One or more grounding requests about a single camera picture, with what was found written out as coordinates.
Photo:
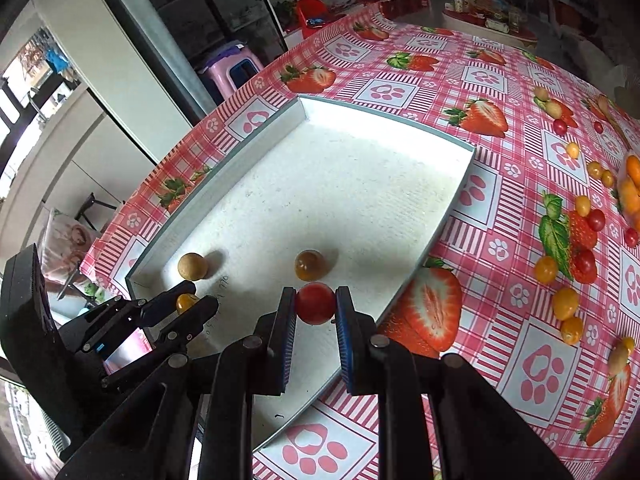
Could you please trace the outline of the round white coffee table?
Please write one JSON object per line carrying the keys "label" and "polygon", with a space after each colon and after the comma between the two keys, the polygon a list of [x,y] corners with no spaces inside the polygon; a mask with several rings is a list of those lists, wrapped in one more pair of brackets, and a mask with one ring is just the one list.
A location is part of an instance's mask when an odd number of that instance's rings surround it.
{"label": "round white coffee table", "polygon": [[507,24],[501,24],[490,18],[479,18],[469,13],[445,9],[442,11],[442,24],[448,29],[465,32],[496,44],[528,50],[535,50],[538,44],[537,36],[526,28],[519,32],[512,32]]}

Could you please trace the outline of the yellow cherry tomato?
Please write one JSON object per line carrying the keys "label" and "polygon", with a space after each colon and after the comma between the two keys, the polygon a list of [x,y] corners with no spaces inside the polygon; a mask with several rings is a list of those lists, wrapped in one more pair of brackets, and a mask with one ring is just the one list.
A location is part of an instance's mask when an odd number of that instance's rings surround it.
{"label": "yellow cherry tomato", "polygon": [[610,170],[603,170],[601,174],[601,183],[605,188],[614,188],[615,176]]}
{"label": "yellow cherry tomato", "polygon": [[554,293],[551,305],[553,314],[559,321],[568,320],[578,309],[578,292],[570,287],[562,287]]}
{"label": "yellow cherry tomato", "polygon": [[176,310],[179,314],[186,312],[191,309],[194,304],[198,303],[198,296],[194,294],[181,294],[178,296],[176,300]]}
{"label": "yellow cherry tomato", "polygon": [[591,202],[588,196],[579,195],[575,197],[575,211],[582,218],[586,218],[590,214]]}
{"label": "yellow cherry tomato", "polygon": [[588,162],[587,171],[593,179],[600,180],[602,178],[603,168],[600,162],[596,162],[595,160]]}
{"label": "yellow cherry tomato", "polygon": [[578,344],[584,332],[584,321],[579,316],[572,316],[563,320],[560,326],[562,341],[572,346]]}
{"label": "yellow cherry tomato", "polygon": [[551,256],[541,257],[534,266],[534,277],[543,285],[553,283],[558,272],[558,264]]}
{"label": "yellow cherry tomato", "polygon": [[580,149],[577,143],[575,142],[567,143],[565,145],[565,151],[566,151],[566,154],[570,156],[571,159],[578,159]]}

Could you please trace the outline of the pink plastic stool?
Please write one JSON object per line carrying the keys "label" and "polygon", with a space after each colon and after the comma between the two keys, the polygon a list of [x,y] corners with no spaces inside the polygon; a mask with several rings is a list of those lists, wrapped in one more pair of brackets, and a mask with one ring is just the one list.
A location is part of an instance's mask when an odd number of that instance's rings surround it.
{"label": "pink plastic stool", "polygon": [[239,41],[223,44],[198,69],[198,76],[216,105],[264,69],[253,51]]}

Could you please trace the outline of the red plastic chair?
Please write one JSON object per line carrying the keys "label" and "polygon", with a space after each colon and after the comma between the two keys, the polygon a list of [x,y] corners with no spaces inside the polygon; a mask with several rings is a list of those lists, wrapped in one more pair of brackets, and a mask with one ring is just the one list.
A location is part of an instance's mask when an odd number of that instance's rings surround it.
{"label": "red plastic chair", "polygon": [[344,13],[330,11],[321,0],[298,0],[296,14],[304,39],[345,16]]}

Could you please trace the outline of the tan longan fruit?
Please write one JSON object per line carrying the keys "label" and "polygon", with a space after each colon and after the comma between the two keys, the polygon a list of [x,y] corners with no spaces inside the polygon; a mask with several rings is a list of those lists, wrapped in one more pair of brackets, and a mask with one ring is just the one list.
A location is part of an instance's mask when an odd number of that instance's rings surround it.
{"label": "tan longan fruit", "polygon": [[553,119],[561,119],[563,116],[562,106],[553,100],[544,102],[544,110]]}
{"label": "tan longan fruit", "polygon": [[208,262],[196,252],[188,252],[178,261],[178,273],[188,281],[202,280],[208,273]]}
{"label": "tan longan fruit", "polygon": [[541,100],[542,102],[546,102],[549,99],[549,93],[544,87],[535,87],[534,96],[536,99]]}
{"label": "tan longan fruit", "polygon": [[613,377],[625,368],[629,359],[629,350],[623,341],[616,344],[608,357],[608,376]]}

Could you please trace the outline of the orange mandarin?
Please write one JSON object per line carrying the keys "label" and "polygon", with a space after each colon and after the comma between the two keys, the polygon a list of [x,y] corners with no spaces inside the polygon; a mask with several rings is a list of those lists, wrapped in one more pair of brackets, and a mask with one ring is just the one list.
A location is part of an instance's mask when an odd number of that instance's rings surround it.
{"label": "orange mandarin", "polygon": [[626,174],[634,182],[636,188],[640,188],[640,159],[635,154],[626,157]]}
{"label": "orange mandarin", "polygon": [[632,217],[640,209],[640,196],[638,188],[634,186],[628,177],[618,181],[617,185],[618,198],[620,206],[622,206],[623,215],[626,218]]}

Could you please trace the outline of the brown-orange cherry tomato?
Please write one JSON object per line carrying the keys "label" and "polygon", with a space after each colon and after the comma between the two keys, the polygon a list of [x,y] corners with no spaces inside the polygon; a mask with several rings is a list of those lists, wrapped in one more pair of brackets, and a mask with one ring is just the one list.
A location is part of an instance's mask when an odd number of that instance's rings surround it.
{"label": "brown-orange cherry tomato", "polygon": [[294,272],[302,281],[319,281],[328,273],[328,264],[321,252],[306,249],[295,257]]}

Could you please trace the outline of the white shallow box tray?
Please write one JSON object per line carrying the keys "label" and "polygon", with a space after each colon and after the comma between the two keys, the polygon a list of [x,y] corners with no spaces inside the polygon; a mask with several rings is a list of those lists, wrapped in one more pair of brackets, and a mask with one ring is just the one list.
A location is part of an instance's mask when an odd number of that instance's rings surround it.
{"label": "white shallow box tray", "polygon": [[321,252],[326,284],[382,318],[425,259],[469,175],[473,145],[436,128],[356,105],[301,96],[218,164],[160,228],[129,271],[136,298],[180,282],[178,261],[212,265],[196,285],[219,308],[189,344],[221,352],[299,287],[295,257]]}

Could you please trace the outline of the glass fruit bowl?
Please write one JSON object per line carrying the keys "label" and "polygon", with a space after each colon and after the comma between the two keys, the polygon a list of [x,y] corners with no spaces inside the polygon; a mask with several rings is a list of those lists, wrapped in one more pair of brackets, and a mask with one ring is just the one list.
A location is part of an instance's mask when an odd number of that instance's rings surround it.
{"label": "glass fruit bowl", "polygon": [[620,210],[628,226],[640,230],[640,162],[634,151],[628,151],[620,163],[617,174],[616,191]]}

